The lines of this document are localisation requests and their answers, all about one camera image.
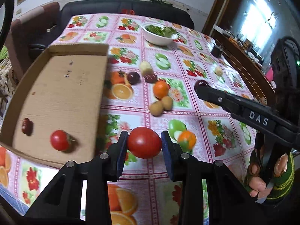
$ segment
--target tomato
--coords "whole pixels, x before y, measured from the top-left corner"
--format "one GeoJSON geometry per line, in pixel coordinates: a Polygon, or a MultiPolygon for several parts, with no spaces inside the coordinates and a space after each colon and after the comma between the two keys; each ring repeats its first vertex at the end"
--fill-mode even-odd
{"type": "Polygon", "coordinates": [[[64,130],[56,130],[50,136],[50,143],[54,149],[64,152],[71,145],[70,135],[64,130]]]}
{"type": "Polygon", "coordinates": [[[137,127],[131,131],[127,140],[128,150],[142,159],[153,158],[161,151],[161,139],[156,132],[146,127],[137,127]]]}

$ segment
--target hand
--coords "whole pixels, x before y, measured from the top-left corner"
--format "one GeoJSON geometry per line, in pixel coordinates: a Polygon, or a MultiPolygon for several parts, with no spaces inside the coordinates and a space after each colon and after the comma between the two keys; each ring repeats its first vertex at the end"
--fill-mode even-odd
{"type": "MultiPolygon", "coordinates": [[[[263,147],[260,149],[260,158],[263,157],[263,147]]],[[[274,176],[280,177],[283,173],[287,170],[287,162],[288,162],[289,156],[288,154],[284,154],[281,156],[275,166],[274,166],[274,176]]],[[[259,177],[260,173],[260,166],[256,161],[254,161],[254,158],[250,158],[250,165],[248,167],[248,174],[250,175],[248,181],[249,181],[249,187],[252,189],[250,191],[250,195],[252,197],[256,197],[258,194],[258,199],[268,196],[273,188],[266,188],[266,183],[259,177]]]]}

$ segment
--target cardboard box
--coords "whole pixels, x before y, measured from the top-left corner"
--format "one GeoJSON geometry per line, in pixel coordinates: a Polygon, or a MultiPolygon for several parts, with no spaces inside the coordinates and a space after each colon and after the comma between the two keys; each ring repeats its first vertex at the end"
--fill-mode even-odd
{"type": "Polygon", "coordinates": [[[30,66],[8,107],[0,145],[34,162],[62,167],[67,161],[90,161],[95,154],[107,44],[54,45],[30,66]],[[33,122],[31,136],[21,130],[33,122]],[[51,134],[69,133],[77,144],[69,152],[55,150],[51,134]]]}

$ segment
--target pink checkered tablecloth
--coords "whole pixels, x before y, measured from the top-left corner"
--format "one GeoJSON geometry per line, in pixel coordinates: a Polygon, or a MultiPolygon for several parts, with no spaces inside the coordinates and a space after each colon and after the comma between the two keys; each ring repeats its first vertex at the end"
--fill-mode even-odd
{"type": "MultiPolygon", "coordinates": [[[[88,14],[72,17],[66,29],[52,45],[66,43],[109,44],[107,80],[110,80],[113,72],[120,70],[126,73],[140,73],[140,62],[148,61],[158,78],[170,85],[169,95],[174,100],[173,110],[164,112],[159,117],[152,116],[148,110],[155,97],[152,92],[153,85],[143,79],[141,83],[132,86],[133,95],[128,100],[118,100],[104,87],[100,117],[102,122],[106,122],[106,132],[100,133],[100,137],[107,145],[115,143],[122,130],[130,133],[139,126],[151,128],[160,135],[162,130],[169,129],[170,123],[175,119],[185,124],[187,130],[196,135],[197,142],[192,154],[197,159],[210,163],[222,160],[239,180],[245,177],[254,147],[255,130],[232,119],[221,107],[199,100],[193,90],[198,80],[206,80],[213,88],[253,99],[239,73],[224,58],[217,59],[210,54],[214,39],[184,26],[148,17],[88,14]],[[179,32],[179,39],[164,47],[148,43],[141,29],[145,22],[171,26],[179,32]],[[171,67],[159,67],[159,57],[166,58],[171,67]]],[[[9,151],[7,153],[11,159],[11,169],[7,170],[8,183],[5,187],[0,185],[0,190],[17,201],[21,207],[19,212],[22,214],[58,170],[32,163],[9,151]]],[[[114,217],[120,219],[119,224],[124,221],[130,221],[133,225],[177,224],[182,187],[180,182],[170,181],[162,152],[147,160],[128,153],[123,175],[116,185],[115,197],[119,200],[110,202],[111,206],[117,204],[111,209],[119,210],[112,211],[114,217]],[[132,211],[119,215],[122,209],[118,205],[122,202],[124,194],[131,194],[132,199],[128,201],[127,206],[132,206],[132,211]]],[[[86,183],[82,194],[82,219],[85,218],[85,189],[86,183]]],[[[204,217],[207,221],[205,182],[203,192],[204,217]]]]}

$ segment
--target sofa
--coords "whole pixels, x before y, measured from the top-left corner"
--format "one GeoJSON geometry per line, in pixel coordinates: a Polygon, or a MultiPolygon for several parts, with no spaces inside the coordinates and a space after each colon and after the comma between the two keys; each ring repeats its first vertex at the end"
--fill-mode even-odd
{"type": "Polygon", "coordinates": [[[5,45],[18,80],[32,62],[65,29],[72,16],[91,13],[122,13],[162,19],[193,29],[190,15],[171,4],[140,0],[84,0],[67,3],[61,10],[58,2],[37,7],[14,20],[5,45]]]}

